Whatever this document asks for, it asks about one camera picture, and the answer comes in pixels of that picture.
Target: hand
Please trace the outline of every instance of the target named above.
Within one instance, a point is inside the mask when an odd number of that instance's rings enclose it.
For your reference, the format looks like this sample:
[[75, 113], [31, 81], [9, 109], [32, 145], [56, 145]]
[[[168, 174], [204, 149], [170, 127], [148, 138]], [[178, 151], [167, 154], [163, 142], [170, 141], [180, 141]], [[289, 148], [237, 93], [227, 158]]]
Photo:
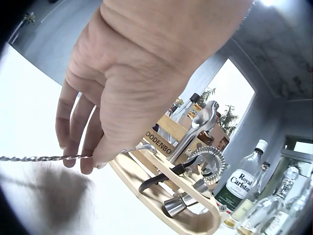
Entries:
[[[56, 117], [65, 155], [77, 154], [97, 106], [82, 150], [93, 155], [93, 160], [81, 159], [84, 174], [140, 142], [182, 93], [192, 73], [233, 34], [250, 4], [134, 2], [104, 0], [77, 40], [65, 74]], [[212, 19], [212, 11], [220, 18]], [[164, 21], [166, 15], [171, 21]], [[82, 95], [70, 120], [78, 92]], [[75, 160], [64, 161], [67, 167], [74, 164]]]

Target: fingernail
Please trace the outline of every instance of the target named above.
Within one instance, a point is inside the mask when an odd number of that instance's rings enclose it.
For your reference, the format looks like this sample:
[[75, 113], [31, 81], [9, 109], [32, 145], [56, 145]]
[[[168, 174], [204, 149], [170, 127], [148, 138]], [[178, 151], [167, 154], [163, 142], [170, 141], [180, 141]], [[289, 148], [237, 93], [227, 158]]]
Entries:
[[106, 166], [106, 164], [107, 164], [107, 163], [100, 163], [100, 164], [98, 164], [98, 165], [97, 165], [97, 169], [98, 169], [98, 170], [102, 169], [103, 167]]

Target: twisted spoon handle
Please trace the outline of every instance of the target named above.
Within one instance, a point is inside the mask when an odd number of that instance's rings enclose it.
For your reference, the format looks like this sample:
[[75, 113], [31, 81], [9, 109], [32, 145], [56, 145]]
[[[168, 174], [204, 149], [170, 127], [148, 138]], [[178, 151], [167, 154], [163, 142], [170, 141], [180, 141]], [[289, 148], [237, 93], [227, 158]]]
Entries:
[[[155, 148], [153, 145], [144, 143], [141, 146], [137, 146], [136, 148], [132, 149], [124, 149], [121, 151], [121, 153], [128, 153], [131, 151], [136, 151], [140, 149], [147, 149], [153, 153], [156, 152]], [[80, 159], [80, 158], [91, 158], [92, 156], [87, 156], [87, 155], [75, 155], [75, 156], [53, 156], [53, 157], [23, 157], [23, 158], [18, 158], [18, 157], [6, 157], [2, 156], [0, 157], [0, 161], [11, 161], [11, 162], [47, 162], [47, 161], [59, 161], [59, 160], [71, 160], [71, 159]]]

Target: white table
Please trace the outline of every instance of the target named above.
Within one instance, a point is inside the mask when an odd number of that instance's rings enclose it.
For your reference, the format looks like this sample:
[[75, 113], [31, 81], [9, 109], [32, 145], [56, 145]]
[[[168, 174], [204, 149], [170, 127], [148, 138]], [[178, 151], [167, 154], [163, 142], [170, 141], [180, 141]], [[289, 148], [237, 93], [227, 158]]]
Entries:
[[[11, 46], [0, 62], [0, 81], [1, 155], [61, 155], [54, 129], [61, 86]], [[176, 234], [109, 165], [84, 176], [79, 163], [67, 169], [58, 161], [1, 162], [0, 184], [18, 219], [33, 235]], [[215, 234], [232, 232], [221, 226]]]

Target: white bottle cap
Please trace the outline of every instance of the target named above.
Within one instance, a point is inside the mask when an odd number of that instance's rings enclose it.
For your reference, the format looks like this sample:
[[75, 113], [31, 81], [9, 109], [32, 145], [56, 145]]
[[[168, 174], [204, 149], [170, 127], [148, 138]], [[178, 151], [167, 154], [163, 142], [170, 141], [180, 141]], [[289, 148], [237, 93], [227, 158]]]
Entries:
[[263, 152], [265, 152], [266, 147], [267, 147], [267, 142], [265, 140], [263, 140], [263, 139], [260, 139], [255, 148], [256, 149], [260, 149]]

